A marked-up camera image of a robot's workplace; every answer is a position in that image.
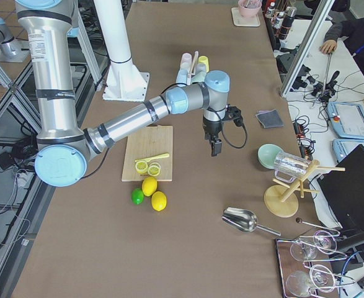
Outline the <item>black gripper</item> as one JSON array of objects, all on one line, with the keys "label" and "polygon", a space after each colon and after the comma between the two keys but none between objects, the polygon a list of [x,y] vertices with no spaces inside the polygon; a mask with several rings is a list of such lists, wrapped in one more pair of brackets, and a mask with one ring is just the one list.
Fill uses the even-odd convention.
[{"label": "black gripper", "polygon": [[222,141],[219,138],[219,133],[223,129],[223,122],[221,120],[210,121],[203,119],[203,129],[205,140],[208,140],[211,147],[211,156],[217,156],[222,151]]}]

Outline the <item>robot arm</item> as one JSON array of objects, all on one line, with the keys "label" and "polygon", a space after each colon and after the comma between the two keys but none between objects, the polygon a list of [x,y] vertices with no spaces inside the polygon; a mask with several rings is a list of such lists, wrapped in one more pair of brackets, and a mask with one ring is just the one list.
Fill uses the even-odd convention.
[{"label": "robot arm", "polygon": [[110,62],[102,103],[105,115],[113,112],[111,100],[135,106],[96,127],[82,129],[76,119],[68,48],[68,34],[77,32],[77,2],[16,2],[18,21],[28,34],[42,127],[37,135],[35,172],[55,187],[85,178],[92,159],[170,114],[201,109],[204,123],[220,124],[228,107],[230,78],[220,70],[209,71],[201,82],[177,83],[146,99],[149,74],[133,63],[121,3],[96,1],[94,5]]}]

